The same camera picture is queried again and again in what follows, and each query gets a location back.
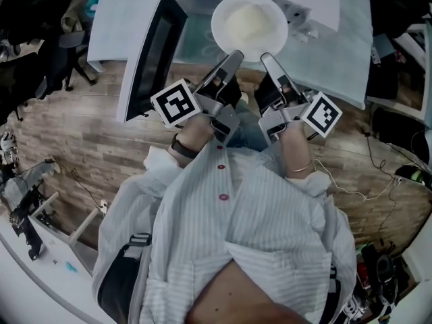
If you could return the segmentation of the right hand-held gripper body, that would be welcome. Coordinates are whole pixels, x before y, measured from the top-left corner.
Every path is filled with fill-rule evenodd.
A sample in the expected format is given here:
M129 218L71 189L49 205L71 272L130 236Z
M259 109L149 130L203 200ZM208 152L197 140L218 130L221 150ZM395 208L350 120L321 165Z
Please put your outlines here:
M293 122L304 122L315 135L325 138L342 116L342 110L322 92L300 92L286 75L273 80L267 74L254 97L267 144L273 144L276 136Z

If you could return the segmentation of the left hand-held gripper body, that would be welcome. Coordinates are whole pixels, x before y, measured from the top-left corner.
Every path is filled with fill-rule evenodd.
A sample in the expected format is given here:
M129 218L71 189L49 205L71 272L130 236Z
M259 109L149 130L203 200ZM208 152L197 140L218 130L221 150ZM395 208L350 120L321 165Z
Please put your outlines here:
M242 93L235 76L226 71L209 74L198 86L178 80L151 97L166 128L179 125L199 113L210 118L218 141L226 144L240 125L236 105Z

